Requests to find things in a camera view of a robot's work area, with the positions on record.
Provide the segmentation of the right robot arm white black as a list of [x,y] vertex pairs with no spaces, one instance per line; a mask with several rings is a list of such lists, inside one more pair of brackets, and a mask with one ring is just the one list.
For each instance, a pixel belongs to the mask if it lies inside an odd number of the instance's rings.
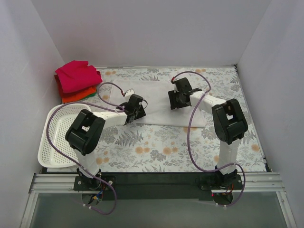
[[[171,79],[174,89],[168,92],[171,109],[193,107],[187,131],[187,147],[193,165],[204,173],[214,175],[214,183],[221,189],[227,188],[237,177],[237,153],[248,124],[236,99],[223,100],[209,95],[208,89],[192,88],[187,78]],[[190,128],[197,109],[212,115],[216,136],[220,141],[218,162],[213,170],[200,168],[193,159],[190,148]]]

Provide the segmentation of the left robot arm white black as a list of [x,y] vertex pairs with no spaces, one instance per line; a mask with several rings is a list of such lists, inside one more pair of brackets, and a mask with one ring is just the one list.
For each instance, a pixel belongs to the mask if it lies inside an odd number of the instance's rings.
[[65,139],[74,149],[81,165],[77,173],[81,181],[91,190],[98,189],[101,184],[101,178],[97,175],[100,168],[94,150],[102,131],[109,127],[132,123],[146,116],[141,96],[126,95],[125,100],[126,102],[121,104],[123,111],[93,113],[86,109],[81,110],[66,133]]

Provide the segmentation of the white t shirt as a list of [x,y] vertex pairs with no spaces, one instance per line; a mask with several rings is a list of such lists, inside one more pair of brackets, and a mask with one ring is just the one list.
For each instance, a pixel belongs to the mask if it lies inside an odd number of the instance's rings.
[[146,116],[135,123],[187,127],[193,107],[170,109],[168,91],[173,90],[173,85],[167,81],[131,81],[116,79],[114,84],[124,91],[133,89],[135,94],[142,96],[148,106],[145,108]]

